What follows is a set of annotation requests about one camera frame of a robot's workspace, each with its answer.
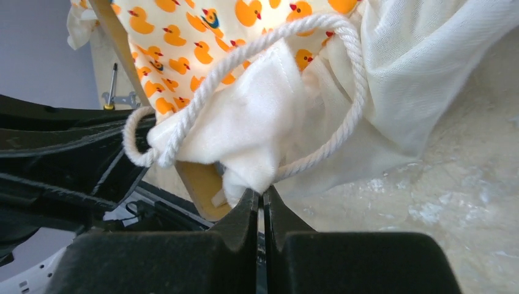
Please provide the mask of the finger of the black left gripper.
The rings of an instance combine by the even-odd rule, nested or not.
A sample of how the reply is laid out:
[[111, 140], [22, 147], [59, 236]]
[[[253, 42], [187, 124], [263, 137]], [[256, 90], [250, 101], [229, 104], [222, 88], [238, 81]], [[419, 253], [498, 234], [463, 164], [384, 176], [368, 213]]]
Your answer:
[[126, 199], [146, 169], [122, 147], [122, 124], [1, 130], [1, 225], [81, 232]]
[[124, 123], [131, 110], [56, 108], [1, 96], [1, 128], [22, 131], [65, 131], [76, 127]]

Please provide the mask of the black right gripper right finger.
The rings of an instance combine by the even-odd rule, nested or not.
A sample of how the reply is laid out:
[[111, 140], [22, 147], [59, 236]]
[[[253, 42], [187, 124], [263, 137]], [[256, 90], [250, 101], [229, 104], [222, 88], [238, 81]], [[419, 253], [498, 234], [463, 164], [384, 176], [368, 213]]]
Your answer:
[[437, 242], [412, 232], [317, 232], [263, 194], [269, 293], [460, 293]]

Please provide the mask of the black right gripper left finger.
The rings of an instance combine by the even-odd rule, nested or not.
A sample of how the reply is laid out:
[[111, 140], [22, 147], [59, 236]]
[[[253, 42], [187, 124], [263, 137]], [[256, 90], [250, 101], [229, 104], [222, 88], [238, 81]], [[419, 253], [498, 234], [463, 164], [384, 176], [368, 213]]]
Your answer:
[[258, 194], [209, 230], [89, 233], [64, 252], [47, 293], [255, 293]]

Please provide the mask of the wooden pet bed frame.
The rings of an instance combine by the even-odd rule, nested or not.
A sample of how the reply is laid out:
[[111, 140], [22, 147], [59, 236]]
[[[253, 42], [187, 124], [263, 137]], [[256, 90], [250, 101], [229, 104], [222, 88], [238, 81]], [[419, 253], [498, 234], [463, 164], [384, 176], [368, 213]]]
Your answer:
[[[140, 85], [133, 63], [125, 29], [108, 1], [91, 1], [91, 5], [138, 98], [144, 106], [149, 106], [150, 103]], [[187, 189], [190, 199], [193, 200], [202, 217], [209, 221], [218, 221], [229, 213], [231, 208], [228, 204], [224, 203], [216, 207], [211, 202], [212, 197], [222, 188], [222, 180], [215, 166], [177, 162], [175, 168], [179, 174], [179, 179]]]

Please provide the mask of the orange patterned white blanket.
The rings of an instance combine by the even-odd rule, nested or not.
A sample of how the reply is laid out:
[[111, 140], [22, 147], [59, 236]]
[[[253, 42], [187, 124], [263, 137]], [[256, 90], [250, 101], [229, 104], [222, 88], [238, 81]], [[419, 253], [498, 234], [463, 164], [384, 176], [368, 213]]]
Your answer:
[[214, 204], [311, 195], [420, 157], [517, 1], [108, 1], [149, 102], [131, 161], [222, 164]]

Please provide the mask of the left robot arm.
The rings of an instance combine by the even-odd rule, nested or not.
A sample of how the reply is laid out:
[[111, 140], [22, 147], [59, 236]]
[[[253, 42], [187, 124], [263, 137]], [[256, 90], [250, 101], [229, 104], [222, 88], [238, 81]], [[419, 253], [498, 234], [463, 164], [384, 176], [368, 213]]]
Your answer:
[[127, 110], [1, 96], [1, 292], [43, 293], [73, 239], [209, 228], [194, 205], [143, 182], [122, 149]]

